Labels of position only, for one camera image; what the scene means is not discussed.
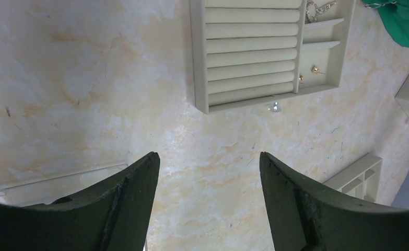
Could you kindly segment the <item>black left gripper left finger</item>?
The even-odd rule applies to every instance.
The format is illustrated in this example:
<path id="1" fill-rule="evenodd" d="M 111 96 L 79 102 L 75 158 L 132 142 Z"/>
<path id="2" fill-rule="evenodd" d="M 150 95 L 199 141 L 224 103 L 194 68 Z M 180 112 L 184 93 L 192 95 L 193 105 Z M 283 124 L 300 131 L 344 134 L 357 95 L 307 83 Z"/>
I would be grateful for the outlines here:
<path id="1" fill-rule="evenodd" d="M 61 211 L 60 250 L 143 250 L 160 157 L 150 152 L 122 171 L 52 202 Z"/>

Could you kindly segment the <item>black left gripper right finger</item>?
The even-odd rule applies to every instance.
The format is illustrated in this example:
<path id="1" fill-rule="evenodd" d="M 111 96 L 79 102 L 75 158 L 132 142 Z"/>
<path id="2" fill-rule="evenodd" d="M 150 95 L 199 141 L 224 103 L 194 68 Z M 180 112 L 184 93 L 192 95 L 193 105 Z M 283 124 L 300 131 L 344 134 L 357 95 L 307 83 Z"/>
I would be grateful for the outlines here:
<path id="1" fill-rule="evenodd" d="M 315 181 L 268 152 L 260 176 L 276 250 L 395 250 L 393 211 Z"/>

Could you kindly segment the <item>beige ring roll tray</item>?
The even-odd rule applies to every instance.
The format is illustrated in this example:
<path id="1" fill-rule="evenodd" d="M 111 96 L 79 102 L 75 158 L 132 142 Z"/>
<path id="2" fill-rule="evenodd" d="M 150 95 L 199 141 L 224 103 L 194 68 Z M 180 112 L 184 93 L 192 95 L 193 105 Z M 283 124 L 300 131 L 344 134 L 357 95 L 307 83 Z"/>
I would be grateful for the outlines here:
<path id="1" fill-rule="evenodd" d="M 210 114 L 338 88 L 355 4 L 190 1 L 195 107 Z"/>

